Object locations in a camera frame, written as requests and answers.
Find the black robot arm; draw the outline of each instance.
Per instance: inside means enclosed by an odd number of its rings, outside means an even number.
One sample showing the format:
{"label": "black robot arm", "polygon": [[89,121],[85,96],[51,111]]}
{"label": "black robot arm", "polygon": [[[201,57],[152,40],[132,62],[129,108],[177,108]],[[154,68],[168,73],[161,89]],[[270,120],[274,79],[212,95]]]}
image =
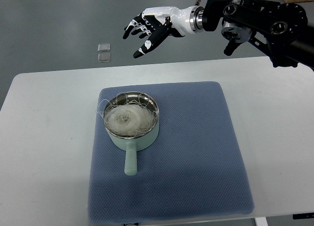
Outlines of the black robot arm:
{"label": "black robot arm", "polygon": [[[216,30],[222,21],[222,35],[229,40],[224,51],[231,55],[244,42],[265,53],[274,67],[296,67],[298,62],[314,69],[314,27],[308,25],[305,10],[294,3],[267,0],[207,0],[197,15],[198,28]],[[256,38],[259,32],[263,43]]]}

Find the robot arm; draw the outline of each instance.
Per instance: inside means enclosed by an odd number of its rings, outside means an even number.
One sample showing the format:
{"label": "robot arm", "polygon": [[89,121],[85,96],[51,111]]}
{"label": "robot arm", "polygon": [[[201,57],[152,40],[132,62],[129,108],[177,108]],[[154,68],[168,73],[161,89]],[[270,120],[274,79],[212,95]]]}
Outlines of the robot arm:
{"label": "robot arm", "polygon": [[[167,36],[185,36],[187,33],[215,31],[221,18],[222,35],[229,40],[224,50],[232,55],[244,42],[265,53],[274,67],[296,67],[301,62],[314,68],[314,28],[308,26],[304,9],[294,3],[280,4],[267,0],[207,0],[203,9],[191,6],[180,10],[176,7],[148,8],[135,17],[124,34],[127,38],[143,32],[140,38],[149,36],[134,58],[151,52]],[[267,43],[257,39],[261,33]]]}

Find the small glass square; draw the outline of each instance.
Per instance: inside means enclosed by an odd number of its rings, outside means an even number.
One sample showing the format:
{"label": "small glass square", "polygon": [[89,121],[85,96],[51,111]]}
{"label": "small glass square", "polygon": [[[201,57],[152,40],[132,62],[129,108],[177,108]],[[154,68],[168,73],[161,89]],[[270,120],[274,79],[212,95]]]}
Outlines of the small glass square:
{"label": "small glass square", "polygon": [[110,43],[103,43],[98,45],[98,52],[110,51]]}
{"label": "small glass square", "polygon": [[111,54],[110,53],[100,53],[98,54],[98,62],[110,62],[111,60]]}

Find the white table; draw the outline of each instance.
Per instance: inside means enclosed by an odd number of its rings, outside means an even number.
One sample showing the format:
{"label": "white table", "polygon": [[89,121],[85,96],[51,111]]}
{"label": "white table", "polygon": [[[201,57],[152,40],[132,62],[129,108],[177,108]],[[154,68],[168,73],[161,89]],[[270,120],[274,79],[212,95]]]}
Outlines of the white table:
{"label": "white table", "polygon": [[314,212],[314,73],[256,57],[16,76],[0,111],[0,225],[88,225],[99,92],[192,81],[220,83],[246,166],[255,209],[230,218]]}

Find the blue cushion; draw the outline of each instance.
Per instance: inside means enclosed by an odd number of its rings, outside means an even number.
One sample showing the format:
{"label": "blue cushion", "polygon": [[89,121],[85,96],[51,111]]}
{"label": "blue cushion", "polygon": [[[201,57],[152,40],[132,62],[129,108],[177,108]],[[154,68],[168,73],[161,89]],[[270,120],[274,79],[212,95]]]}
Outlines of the blue cushion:
{"label": "blue cushion", "polygon": [[[159,106],[159,135],[124,174],[125,152],[96,115],[88,215],[92,224],[249,214],[254,204],[228,107],[217,82],[106,88],[99,103],[139,91]],[[98,111],[103,111],[106,101]]]}

